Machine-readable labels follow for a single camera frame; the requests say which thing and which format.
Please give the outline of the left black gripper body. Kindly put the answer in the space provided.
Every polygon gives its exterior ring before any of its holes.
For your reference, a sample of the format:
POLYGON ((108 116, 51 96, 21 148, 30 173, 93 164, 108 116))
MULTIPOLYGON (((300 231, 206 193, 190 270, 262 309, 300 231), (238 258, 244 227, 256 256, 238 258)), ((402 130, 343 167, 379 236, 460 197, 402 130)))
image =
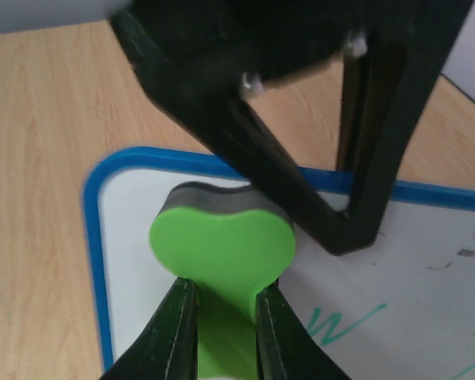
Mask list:
POLYGON ((469 1, 133 1, 113 32, 143 87, 208 91, 245 72, 274 80, 327 61, 359 34, 450 46, 469 1))

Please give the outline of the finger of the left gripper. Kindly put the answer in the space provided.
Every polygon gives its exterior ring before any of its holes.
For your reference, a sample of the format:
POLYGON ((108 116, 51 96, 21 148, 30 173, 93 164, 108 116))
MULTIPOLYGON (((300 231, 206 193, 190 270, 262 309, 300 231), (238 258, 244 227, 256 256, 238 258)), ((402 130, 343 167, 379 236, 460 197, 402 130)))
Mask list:
POLYGON ((148 78, 142 87, 158 108, 280 205, 327 251, 337 256, 351 251, 347 221, 315 192, 236 87, 183 93, 171 78, 148 78))
POLYGON ((457 32, 408 33, 384 41, 365 32, 343 42, 336 167, 353 176, 336 228, 336 252, 373 244, 397 172, 457 32))

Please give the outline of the blue framed whiteboard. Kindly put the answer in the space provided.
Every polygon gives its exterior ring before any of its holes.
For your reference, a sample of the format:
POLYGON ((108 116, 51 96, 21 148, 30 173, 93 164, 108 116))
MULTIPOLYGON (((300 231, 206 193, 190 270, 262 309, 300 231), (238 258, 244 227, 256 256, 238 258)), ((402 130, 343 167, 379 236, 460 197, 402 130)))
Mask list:
MULTIPOLYGON (((173 283, 148 231, 185 181, 237 187, 218 158, 153 147, 108 156, 83 207, 99 341, 109 368, 173 283)), ((279 286, 315 342, 354 379, 475 379, 475 191, 400 181, 375 243, 336 257, 298 231, 279 286)))

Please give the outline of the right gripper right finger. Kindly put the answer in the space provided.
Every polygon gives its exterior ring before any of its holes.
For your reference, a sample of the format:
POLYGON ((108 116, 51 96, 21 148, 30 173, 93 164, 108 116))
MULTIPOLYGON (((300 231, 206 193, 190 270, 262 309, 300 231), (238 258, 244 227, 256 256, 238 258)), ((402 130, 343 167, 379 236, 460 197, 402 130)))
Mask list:
POLYGON ((275 283, 256 297, 256 372, 259 379, 350 379, 315 344, 275 283))

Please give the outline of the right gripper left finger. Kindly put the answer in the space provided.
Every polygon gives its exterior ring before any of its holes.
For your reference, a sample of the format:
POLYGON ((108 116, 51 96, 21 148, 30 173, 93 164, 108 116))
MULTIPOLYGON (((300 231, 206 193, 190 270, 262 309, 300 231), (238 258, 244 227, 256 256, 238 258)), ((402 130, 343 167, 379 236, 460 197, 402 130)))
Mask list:
POLYGON ((196 379, 197 310, 196 285, 176 279, 139 337, 101 377, 196 379))

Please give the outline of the green whiteboard eraser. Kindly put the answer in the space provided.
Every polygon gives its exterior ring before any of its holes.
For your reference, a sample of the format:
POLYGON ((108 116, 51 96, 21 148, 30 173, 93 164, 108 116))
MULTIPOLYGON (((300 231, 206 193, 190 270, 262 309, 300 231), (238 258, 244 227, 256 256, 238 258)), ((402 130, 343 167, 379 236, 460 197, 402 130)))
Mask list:
POLYGON ((256 378, 256 297, 295 255, 287 212, 250 185, 186 182, 168 194, 150 245, 196 285, 199 378, 256 378))

